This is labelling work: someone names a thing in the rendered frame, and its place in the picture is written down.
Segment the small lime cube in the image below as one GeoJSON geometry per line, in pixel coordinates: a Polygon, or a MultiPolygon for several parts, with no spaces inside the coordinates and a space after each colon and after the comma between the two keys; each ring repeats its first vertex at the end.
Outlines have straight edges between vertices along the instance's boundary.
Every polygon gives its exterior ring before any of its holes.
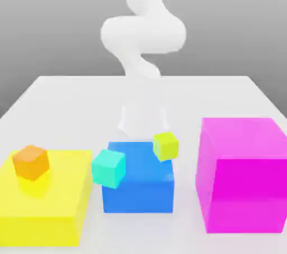
{"type": "Polygon", "coordinates": [[[156,134],[153,137],[153,151],[159,161],[178,157],[179,141],[172,132],[156,134]]]}

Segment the small cyan cube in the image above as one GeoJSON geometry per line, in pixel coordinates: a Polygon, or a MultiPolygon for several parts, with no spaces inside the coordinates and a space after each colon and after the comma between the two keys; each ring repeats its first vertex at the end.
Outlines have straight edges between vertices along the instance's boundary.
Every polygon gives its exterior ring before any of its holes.
{"type": "Polygon", "coordinates": [[[116,189],[126,175],[126,155],[103,149],[91,162],[91,170],[94,183],[116,189]]]}

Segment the small orange cube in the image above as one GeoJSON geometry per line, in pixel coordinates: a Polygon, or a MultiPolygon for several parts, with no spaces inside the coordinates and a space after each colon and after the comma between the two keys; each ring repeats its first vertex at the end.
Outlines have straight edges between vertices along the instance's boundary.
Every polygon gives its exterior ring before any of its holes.
{"type": "Polygon", "coordinates": [[[48,152],[34,145],[27,145],[12,156],[16,175],[30,181],[37,180],[49,170],[48,152]]]}

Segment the large blue box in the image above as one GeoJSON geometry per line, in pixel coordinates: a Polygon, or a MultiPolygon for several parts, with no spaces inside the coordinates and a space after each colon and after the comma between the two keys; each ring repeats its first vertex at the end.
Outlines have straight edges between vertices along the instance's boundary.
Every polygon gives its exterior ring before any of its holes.
{"type": "Polygon", "coordinates": [[[126,155],[126,175],[118,188],[102,187],[105,213],[173,212],[172,162],[160,162],[152,142],[110,142],[108,150],[126,155]]]}

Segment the large magenta box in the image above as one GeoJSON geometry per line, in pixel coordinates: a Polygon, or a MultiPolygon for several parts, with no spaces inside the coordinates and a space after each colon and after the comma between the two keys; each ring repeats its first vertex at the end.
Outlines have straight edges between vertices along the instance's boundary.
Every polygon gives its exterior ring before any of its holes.
{"type": "Polygon", "coordinates": [[[208,233],[281,233],[287,135],[271,118],[203,118],[195,184],[208,233]]]}

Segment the large yellow box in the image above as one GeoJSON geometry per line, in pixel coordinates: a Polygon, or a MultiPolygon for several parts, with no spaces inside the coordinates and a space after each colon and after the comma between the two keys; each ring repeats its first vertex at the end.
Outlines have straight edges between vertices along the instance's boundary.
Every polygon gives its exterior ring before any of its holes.
{"type": "Polygon", "coordinates": [[[49,150],[35,181],[0,166],[0,247],[77,247],[92,188],[90,150],[49,150]]]}

